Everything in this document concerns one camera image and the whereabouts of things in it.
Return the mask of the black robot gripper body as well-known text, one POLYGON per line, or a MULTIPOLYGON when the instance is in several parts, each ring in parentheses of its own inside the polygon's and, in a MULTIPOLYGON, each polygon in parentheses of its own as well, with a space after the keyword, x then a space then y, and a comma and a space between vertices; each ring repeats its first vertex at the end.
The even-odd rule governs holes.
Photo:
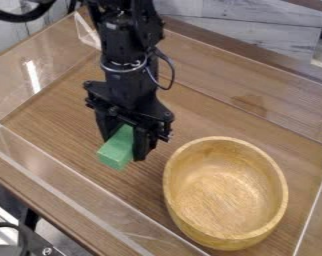
POLYGON ((86 81, 86 106, 114 116, 131 128, 157 127, 158 140, 167 141, 173 112, 157 97, 157 90, 169 89, 158 83, 158 57, 146 56, 134 63, 101 60, 103 81, 86 81))

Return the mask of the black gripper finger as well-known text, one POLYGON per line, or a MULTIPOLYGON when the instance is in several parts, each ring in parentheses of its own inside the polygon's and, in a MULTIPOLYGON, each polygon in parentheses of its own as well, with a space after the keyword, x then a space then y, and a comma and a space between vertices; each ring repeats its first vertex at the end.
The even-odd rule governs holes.
POLYGON ((95 110, 94 114, 95 114, 95 123, 98 126, 101 137, 103 141, 107 141, 109 138, 114 135, 114 133, 119 129, 122 123, 114 116, 110 116, 103 111, 95 110))
POLYGON ((135 126, 133 128, 133 160, 134 161, 143 161, 146 158, 147 153, 155 148, 157 146, 157 127, 141 127, 135 126))

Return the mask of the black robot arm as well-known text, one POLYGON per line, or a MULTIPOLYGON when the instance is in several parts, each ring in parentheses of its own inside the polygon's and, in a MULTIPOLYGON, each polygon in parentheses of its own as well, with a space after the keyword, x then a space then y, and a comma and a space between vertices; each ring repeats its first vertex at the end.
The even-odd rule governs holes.
POLYGON ((93 109, 101 136, 109 140, 122 126, 131 128, 131 159, 142 161, 166 141, 174 114, 159 101, 157 48, 163 21, 153 0, 86 0, 98 33, 102 81, 86 81, 86 106, 93 109))

